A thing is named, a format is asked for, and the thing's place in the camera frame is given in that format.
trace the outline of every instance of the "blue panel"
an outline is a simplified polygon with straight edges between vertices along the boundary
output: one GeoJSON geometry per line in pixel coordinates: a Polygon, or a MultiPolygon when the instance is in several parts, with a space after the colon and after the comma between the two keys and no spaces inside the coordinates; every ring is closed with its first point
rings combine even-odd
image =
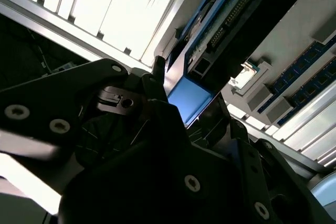
{"type": "Polygon", "coordinates": [[[168,96],[177,106],[185,124],[191,123],[211,101],[212,95],[186,77],[182,77],[168,96]]]}

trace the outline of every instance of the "electronic component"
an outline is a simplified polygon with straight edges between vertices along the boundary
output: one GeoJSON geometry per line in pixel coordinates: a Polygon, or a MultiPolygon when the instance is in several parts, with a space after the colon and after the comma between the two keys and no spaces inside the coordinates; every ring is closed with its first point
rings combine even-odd
{"type": "Polygon", "coordinates": [[[262,113],[270,106],[294,81],[301,76],[311,65],[313,65],[325,52],[336,43],[336,35],[323,45],[314,41],[308,49],[269,87],[273,96],[258,110],[262,113]]]}
{"type": "Polygon", "coordinates": [[[328,62],[328,64],[326,64],[317,74],[315,74],[308,82],[306,82],[306,84],[304,84],[288,99],[288,101],[295,107],[278,122],[278,125],[284,125],[335,79],[336,57],[328,62]]]}
{"type": "Polygon", "coordinates": [[[216,0],[188,42],[177,43],[164,85],[169,102],[177,105],[185,124],[197,118],[230,77],[239,75],[241,64],[296,1],[250,0],[226,30],[224,22],[239,0],[216,0]]]}
{"type": "Polygon", "coordinates": [[[211,47],[215,48],[217,43],[221,40],[221,38],[224,36],[225,31],[227,30],[227,27],[229,27],[233,21],[239,16],[239,14],[242,12],[244,7],[249,3],[250,0],[239,0],[238,3],[235,5],[235,7],[232,9],[232,11],[229,13],[228,17],[224,21],[224,26],[222,26],[216,34],[211,39],[211,47]]]}
{"type": "Polygon", "coordinates": [[[197,8],[195,14],[190,18],[186,26],[183,28],[183,30],[179,33],[177,36],[177,43],[174,46],[174,48],[169,52],[168,61],[167,61],[167,70],[170,69],[172,64],[175,62],[175,60],[180,55],[183,48],[187,45],[188,41],[192,37],[194,33],[192,33],[192,30],[195,31],[195,27],[202,24],[204,21],[205,16],[208,14],[208,12],[211,10],[212,6],[214,5],[215,0],[202,0],[201,4],[197,8]]]}
{"type": "Polygon", "coordinates": [[[252,77],[258,72],[258,70],[256,70],[258,68],[254,67],[248,62],[241,64],[241,66],[243,67],[243,70],[240,72],[240,74],[237,75],[236,78],[231,77],[228,82],[228,84],[230,84],[232,87],[237,87],[238,89],[242,89],[249,82],[249,80],[251,80],[252,77]]]}

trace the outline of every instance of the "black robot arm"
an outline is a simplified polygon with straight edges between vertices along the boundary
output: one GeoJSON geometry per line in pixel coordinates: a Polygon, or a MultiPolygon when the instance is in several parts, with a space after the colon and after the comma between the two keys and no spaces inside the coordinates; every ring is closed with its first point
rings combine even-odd
{"type": "MultiPolygon", "coordinates": [[[[64,224],[334,223],[275,147],[251,143],[220,98],[213,104],[222,110],[223,136],[209,132],[207,148],[191,143],[163,80],[160,57],[152,74],[103,59],[3,90],[0,157],[61,196],[51,213],[64,224]],[[98,158],[80,162],[83,125],[106,116],[117,120],[98,158]],[[105,155],[110,138],[123,149],[105,155]]],[[[27,188],[20,174],[0,175],[27,188]]]]}

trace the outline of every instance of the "blue memory slot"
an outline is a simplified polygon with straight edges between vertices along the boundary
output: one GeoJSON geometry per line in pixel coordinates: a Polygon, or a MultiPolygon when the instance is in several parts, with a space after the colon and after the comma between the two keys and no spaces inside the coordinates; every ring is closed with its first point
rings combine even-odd
{"type": "Polygon", "coordinates": [[[292,116],[306,106],[336,79],[336,57],[324,66],[315,76],[303,85],[288,101],[294,108],[278,124],[284,125],[292,116]]]}
{"type": "Polygon", "coordinates": [[[326,45],[315,41],[304,53],[269,87],[273,96],[261,106],[258,113],[262,113],[270,106],[295,80],[313,65],[336,42],[336,35],[326,45]]]}

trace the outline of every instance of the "screw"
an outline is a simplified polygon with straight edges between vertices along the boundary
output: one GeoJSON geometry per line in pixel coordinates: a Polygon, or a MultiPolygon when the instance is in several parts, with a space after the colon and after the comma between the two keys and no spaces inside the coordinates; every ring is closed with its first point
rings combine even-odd
{"type": "Polygon", "coordinates": [[[49,128],[52,132],[64,134],[70,130],[70,124],[63,119],[54,119],[49,123],[49,128]]]}
{"type": "Polygon", "coordinates": [[[269,148],[269,149],[272,149],[272,148],[273,148],[272,145],[271,145],[270,143],[268,143],[268,142],[264,142],[264,145],[265,145],[267,148],[269,148]]]}
{"type": "Polygon", "coordinates": [[[269,212],[268,212],[267,208],[264,206],[264,204],[262,204],[260,202],[255,202],[254,203],[254,207],[255,207],[256,211],[258,212],[258,214],[264,220],[268,220],[269,219],[269,212]]]}
{"type": "Polygon", "coordinates": [[[193,175],[185,176],[184,183],[187,188],[194,193],[198,192],[201,189],[200,182],[193,175]]]}
{"type": "Polygon", "coordinates": [[[23,105],[13,104],[5,108],[5,115],[9,119],[23,120],[29,117],[30,111],[23,105]]]}
{"type": "Polygon", "coordinates": [[[113,65],[113,66],[112,66],[112,69],[115,70],[115,71],[117,71],[117,72],[121,72],[121,68],[119,68],[119,67],[116,66],[116,65],[113,65]]]}

